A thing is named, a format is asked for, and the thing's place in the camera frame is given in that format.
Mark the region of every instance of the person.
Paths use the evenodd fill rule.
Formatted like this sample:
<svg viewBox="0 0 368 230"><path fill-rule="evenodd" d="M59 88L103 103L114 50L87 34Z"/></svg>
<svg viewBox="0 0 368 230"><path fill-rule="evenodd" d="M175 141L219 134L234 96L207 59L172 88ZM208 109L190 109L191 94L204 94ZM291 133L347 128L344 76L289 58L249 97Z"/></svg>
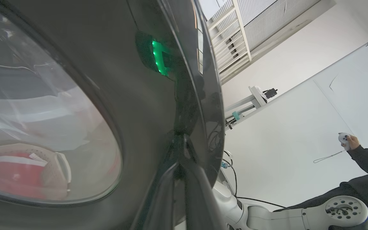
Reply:
<svg viewBox="0 0 368 230"><path fill-rule="evenodd" d="M362 170L364 170L366 173L368 173L368 149L363 148L357 137L355 136L349 136L348 137L350 150L347 152L352 157L354 161L360 166ZM354 179L351 179L349 182L342 182L340 183L339 187L330 190L329 192L326 192L323 195L320 195L318 197L312 198L310 200L307 200L301 204L294 205L291 207L288 207L290 209L295 208L309 208L309 207L315 207L318 205L323 204L330 198L333 198L335 196L341 196L341 195L347 195L347 196L353 196L360 200L362 200L368 207L368 174L365 176L357 177Z"/></svg>

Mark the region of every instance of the white wall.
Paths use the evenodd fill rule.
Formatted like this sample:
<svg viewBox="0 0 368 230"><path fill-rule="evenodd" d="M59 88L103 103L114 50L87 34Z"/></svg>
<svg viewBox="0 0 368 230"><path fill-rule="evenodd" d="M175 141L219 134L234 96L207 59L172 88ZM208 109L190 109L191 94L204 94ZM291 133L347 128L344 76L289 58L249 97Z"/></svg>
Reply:
<svg viewBox="0 0 368 230"><path fill-rule="evenodd" d="M337 5L222 86L224 105L249 96L247 86L282 94L368 42L368 1Z"/></svg>
<svg viewBox="0 0 368 230"><path fill-rule="evenodd" d="M290 206L365 175L346 152L312 163L342 150L338 132L358 136L368 148L368 45L226 132L225 149L234 156L238 196ZM234 187L232 171L225 174Z"/></svg>

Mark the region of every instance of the black cable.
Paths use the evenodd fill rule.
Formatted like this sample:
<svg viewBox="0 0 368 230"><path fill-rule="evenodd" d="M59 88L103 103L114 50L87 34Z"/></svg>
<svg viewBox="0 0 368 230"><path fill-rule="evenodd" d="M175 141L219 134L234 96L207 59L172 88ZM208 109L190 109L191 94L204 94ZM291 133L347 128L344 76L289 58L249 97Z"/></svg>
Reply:
<svg viewBox="0 0 368 230"><path fill-rule="evenodd" d="M236 194L237 194L237 192L238 192L238 182L236 181L236 173L235 173L235 169L234 169L234 167L232 167L232 165L231 165L231 169L234 171L234 176L235 176L235 198L236 198Z"/></svg>
<svg viewBox="0 0 368 230"><path fill-rule="evenodd" d="M227 164L228 164L228 166L232 166L232 164L230 164L229 162L228 162L228 160L225 160L225 159L222 159L223 161L225 161Z"/></svg>
<svg viewBox="0 0 368 230"><path fill-rule="evenodd" d="M225 161L228 164L228 166L230 166L231 169L234 171L234 176L235 176L235 194L234 194L234 196L236 197L236 194L238 192L238 182L237 182L237 179L236 179L235 169L234 169L234 167L232 167L232 164L230 164L227 160L225 160L225 159L222 159L222 160Z"/></svg>
<svg viewBox="0 0 368 230"><path fill-rule="evenodd" d="M275 206L278 206L278 207L281 207L281 208L290 209L290 208L287 208L287 207L283 207L283 206L280 206L280 205L276 205L276 204L274 204L274 203L270 203L270 202L266 202L266 201L260 201L260 200L257 200L257 199L246 198L246 197L237 197L237 198L239 198L239 199L253 200L253 201L259 201L259 202L264 202L264 203L267 203L267 204L270 204L270 205L275 205Z"/></svg>
<svg viewBox="0 0 368 230"><path fill-rule="evenodd" d="M214 131L214 132L216 132L217 134L212 138L211 142L209 143L208 148L209 148L210 151L215 150L215 148L211 147L212 144L215 144L216 146L219 144L219 140L218 140L218 143L217 143L217 137L219 137L219 132L218 131Z"/></svg>
<svg viewBox="0 0 368 230"><path fill-rule="evenodd" d="M224 153L226 153L229 158L231 158L231 156L229 155L229 153L227 153L225 150L224 150ZM235 176L235 198L240 198L240 199L247 199L247 200L253 200L253 201L259 201L259 202L264 202L264 203L267 203L267 204L270 204L270 205L275 205L275 206L278 206L278 207L281 207L281 208L285 208L285 209L290 209L290 208L287 208L287 207L283 207L283 206L280 206L280 205L276 205L274 203L270 203L270 202L266 202L266 201L261 201L261 200L257 200L257 199L252 199L252 198L246 198L246 197L237 197L236 194L238 192L238 182L237 182L237 179L236 179L236 173L235 173L235 169L234 167L232 166L233 162L232 162L232 159L231 159L231 163L229 163L227 160L225 159L222 159L223 161L225 161L228 166L231 167L231 169L234 171L234 176Z"/></svg>
<svg viewBox="0 0 368 230"><path fill-rule="evenodd" d="M213 134L213 133L215 133L215 132L217 132L218 133L218 131L216 131L215 129L218 127L218 125L219 125L219 122L217 122L217 125L213 128L213 131L208 135L208 137L207 137L207 141L209 141L209 139L210 139L210 137L211 137L211 135Z"/></svg>
<svg viewBox="0 0 368 230"><path fill-rule="evenodd" d="M224 150L224 153L226 153L227 155L228 155L228 157L229 157L229 159L231 160L231 163L228 163L228 161L226 161L229 165L233 165L234 164L234 162L232 161L232 158L231 158L231 156L229 155L229 153L227 153L227 151L225 151Z"/></svg>

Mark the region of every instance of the teal connector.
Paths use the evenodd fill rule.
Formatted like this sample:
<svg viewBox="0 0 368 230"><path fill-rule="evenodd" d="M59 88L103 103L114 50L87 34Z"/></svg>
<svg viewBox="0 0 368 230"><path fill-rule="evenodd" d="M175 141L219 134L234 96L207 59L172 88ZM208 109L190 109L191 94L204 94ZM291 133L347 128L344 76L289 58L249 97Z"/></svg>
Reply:
<svg viewBox="0 0 368 230"><path fill-rule="evenodd" d="M240 117L239 117L239 113L237 112L237 111L234 111L233 113L232 113L232 116L234 116L234 118L235 118L235 120L239 120L239 119L241 119Z"/></svg>
<svg viewBox="0 0 368 230"><path fill-rule="evenodd" d="M221 162L221 167L223 167L224 169L228 168L228 164L225 162Z"/></svg>

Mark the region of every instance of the hand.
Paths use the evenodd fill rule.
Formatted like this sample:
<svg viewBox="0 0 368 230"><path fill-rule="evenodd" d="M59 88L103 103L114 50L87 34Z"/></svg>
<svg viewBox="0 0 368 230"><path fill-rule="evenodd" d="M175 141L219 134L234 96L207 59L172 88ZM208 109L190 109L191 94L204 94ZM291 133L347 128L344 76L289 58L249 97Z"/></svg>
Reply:
<svg viewBox="0 0 368 230"><path fill-rule="evenodd" d="M350 145L351 150L354 150L354 149L356 149L360 146L359 140L357 139L357 137L355 137L353 135L349 135L347 137L347 140L349 141L349 145Z"/></svg>

